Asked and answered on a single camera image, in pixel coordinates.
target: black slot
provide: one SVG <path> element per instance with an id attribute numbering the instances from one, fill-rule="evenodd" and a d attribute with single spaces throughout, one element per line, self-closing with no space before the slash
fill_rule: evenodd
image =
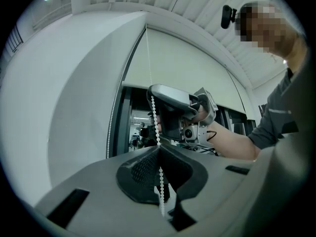
<path id="1" fill-rule="evenodd" d="M 181 231 L 195 223 L 196 221 L 193 218 L 191 218 L 188 214 L 186 214 L 186 212 L 183 210 L 180 200 L 177 197 L 176 206 L 174 208 L 173 218 L 171 221 L 173 227 L 177 231 Z"/>
<path id="2" fill-rule="evenodd" d="M 230 170 L 232 172 L 236 172 L 236 173 L 242 174 L 242 175 L 248 174 L 248 172 L 250 170 L 248 168 L 241 168 L 241 167 L 232 166 L 232 165 L 227 166 L 225 169 Z"/>
<path id="3" fill-rule="evenodd" d="M 56 225 L 66 228 L 90 192 L 75 189 L 49 215 L 48 219 Z"/>

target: black cable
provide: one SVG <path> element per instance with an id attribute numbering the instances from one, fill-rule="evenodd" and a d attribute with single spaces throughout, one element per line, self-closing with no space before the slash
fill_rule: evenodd
<path id="1" fill-rule="evenodd" d="M 215 134 L 214 134 L 212 137 L 210 137 L 207 141 L 209 141 L 210 139 L 214 138 L 215 135 L 217 134 L 217 132 L 215 132 L 215 131 L 206 131 L 206 132 L 213 132 L 213 133 L 215 133 Z"/>

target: white wall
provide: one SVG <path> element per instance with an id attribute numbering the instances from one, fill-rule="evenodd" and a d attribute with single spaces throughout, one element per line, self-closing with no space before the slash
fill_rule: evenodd
<path id="1" fill-rule="evenodd" d="M 4 78 L 5 72 L 6 72 L 6 67 L 11 59 L 10 54 L 6 50 L 6 48 L 3 49 L 2 51 L 2 56 L 0 57 L 0 68 L 1 68 L 1 73 L 0 73 L 0 87 L 2 84 L 2 80 Z"/>
<path id="2" fill-rule="evenodd" d="M 208 90 L 216 104 L 244 113 L 236 87 L 226 69 L 193 45 L 148 29 L 152 81 L 194 93 Z M 146 34 L 130 64 L 124 85 L 148 87 L 150 72 Z"/>
<path id="3" fill-rule="evenodd" d="M 276 86 L 280 83 L 283 79 L 286 71 L 278 74 L 271 80 L 267 81 L 266 83 L 262 84 L 261 86 L 253 89 L 253 93 L 257 100 L 257 105 L 263 105 L 267 103 L 268 96 L 272 93 L 272 91 L 276 88 Z"/>
<path id="4" fill-rule="evenodd" d="M 33 29 L 34 24 L 32 9 L 28 6 L 16 21 L 16 27 L 23 42 L 26 42 L 35 33 L 35 30 Z"/>

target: man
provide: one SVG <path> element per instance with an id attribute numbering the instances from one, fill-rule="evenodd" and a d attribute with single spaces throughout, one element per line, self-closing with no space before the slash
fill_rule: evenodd
<path id="1" fill-rule="evenodd" d="M 149 127 L 147 126 L 145 128 L 145 123 L 140 123 L 140 141 L 138 143 L 137 149 L 143 148 L 143 147 L 151 147 L 157 145 L 156 134 L 150 134 Z"/>
<path id="2" fill-rule="evenodd" d="M 241 41 L 251 41 L 264 52 L 280 56 L 287 61 L 289 67 L 283 80 L 268 97 L 259 126 L 248 137 L 233 133 L 215 121 L 208 126 L 208 130 L 217 132 L 212 138 L 213 133 L 208 133 L 208 140 L 216 151 L 228 158 L 255 160 L 259 152 L 273 146 L 284 131 L 295 131 L 295 123 L 290 112 L 282 104 L 281 94 L 290 85 L 293 75 L 304 64 L 308 48 L 304 37 L 299 35 L 280 16 L 280 11 L 269 3 L 245 4 L 236 18 L 235 31 Z M 189 123 L 198 122 L 205 117 L 206 112 L 200 106 L 199 115 Z"/>

